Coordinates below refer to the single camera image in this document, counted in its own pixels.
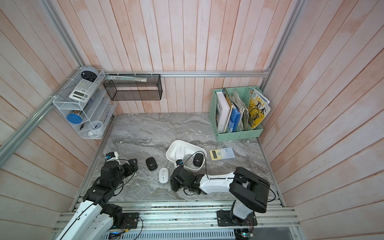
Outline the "white plastic storage box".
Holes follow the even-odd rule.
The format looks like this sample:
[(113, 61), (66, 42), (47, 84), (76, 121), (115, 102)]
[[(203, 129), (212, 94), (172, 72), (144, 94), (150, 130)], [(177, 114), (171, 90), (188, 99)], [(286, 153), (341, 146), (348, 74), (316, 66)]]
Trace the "white plastic storage box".
[[(175, 158), (175, 152), (176, 152), (176, 147), (178, 146), (184, 146), (186, 151), (185, 151), (185, 154), (196, 154), (196, 153), (203, 153), (205, 155), (205, 159), (204, 159), (204, 162), (203, 164), (205, 163), (206, 161), (206, 156), (207, 156), (207, 152), (206, 150), (204, 150), (203, 148), (200, 148), (198, 146), (195, 146), (193, 144), (190, 144), (190, 143), (187, 143), (185, 141), (182, 141), (182, 140), (176, 140), (174, 142), (171, 143), (170, 147), (168, 148), (167, 152), (166, 152), (166, 158), (168, 159), (168, 161), (170, 161), (171, 163), (174, 164), (175, 168), (177, 167), (177, 164), (176, 164), (176, 158)], [(185, 167), (185, 169), (187, 169), (188, 171), (191, 171), (193, 173), (197, 173), (201, 170), (202, 166), (201, 167), (195, 167), (193, 165), (192, 168), (189, 168), (189, 167)]]

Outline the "white grey mouse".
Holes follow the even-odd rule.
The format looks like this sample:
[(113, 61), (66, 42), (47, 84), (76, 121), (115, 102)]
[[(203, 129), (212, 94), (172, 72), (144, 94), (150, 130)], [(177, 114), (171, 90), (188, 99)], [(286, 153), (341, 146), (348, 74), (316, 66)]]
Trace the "white grey mouse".
[(184, 167), (193, 167), (194, 154), (187, 154), (184, 156), (182, 163)]

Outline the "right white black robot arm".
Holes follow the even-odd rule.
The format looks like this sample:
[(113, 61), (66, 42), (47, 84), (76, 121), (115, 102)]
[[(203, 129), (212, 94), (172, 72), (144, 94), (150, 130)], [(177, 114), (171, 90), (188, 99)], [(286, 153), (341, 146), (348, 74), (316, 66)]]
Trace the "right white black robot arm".
[(264, 214), (267, 211), (270, 183), (245, 168), (237, 167), (226, 175), (195, 175), (178, 166), (170, 177), (174, 192), (185, 189), (195, 195), (230, 193), (236, 200), (230, 215), (244, 220), (252, 212)]

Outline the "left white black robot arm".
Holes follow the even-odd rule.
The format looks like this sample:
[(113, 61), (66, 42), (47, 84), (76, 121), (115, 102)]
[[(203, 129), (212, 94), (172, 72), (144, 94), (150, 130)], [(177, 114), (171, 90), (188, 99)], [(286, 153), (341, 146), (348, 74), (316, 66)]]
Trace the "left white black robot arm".
[(123, 213), (121, 206), (109, 200), (117, 195), (117, 189), (123, 189), (124, 179), (134, 176), (138, 169), (137, 159), (107, 161), (57, 239), (100, 240), (108, 230), (121, 230), (121, 237), (126, 230), (136, 229), (139, 214)]

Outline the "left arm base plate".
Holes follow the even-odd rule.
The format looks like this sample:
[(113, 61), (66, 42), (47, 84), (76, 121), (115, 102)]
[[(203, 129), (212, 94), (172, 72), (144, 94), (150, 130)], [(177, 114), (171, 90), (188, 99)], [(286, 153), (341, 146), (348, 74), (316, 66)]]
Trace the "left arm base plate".
[(117, 213), (113, 217), (114, 223), (110, 230), (136, 229), (138, 226), (139, 213)]

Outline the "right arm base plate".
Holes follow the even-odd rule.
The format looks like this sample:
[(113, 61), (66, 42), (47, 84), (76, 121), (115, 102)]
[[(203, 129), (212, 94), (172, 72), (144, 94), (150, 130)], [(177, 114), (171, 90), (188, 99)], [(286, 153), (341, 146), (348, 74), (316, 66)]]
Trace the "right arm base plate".
[(255, 227), (258, 225), (254, 213), (250, 213), (245, 219), (236, 217), (231, 211), (219, 210), (216, 214), (219, 227)]

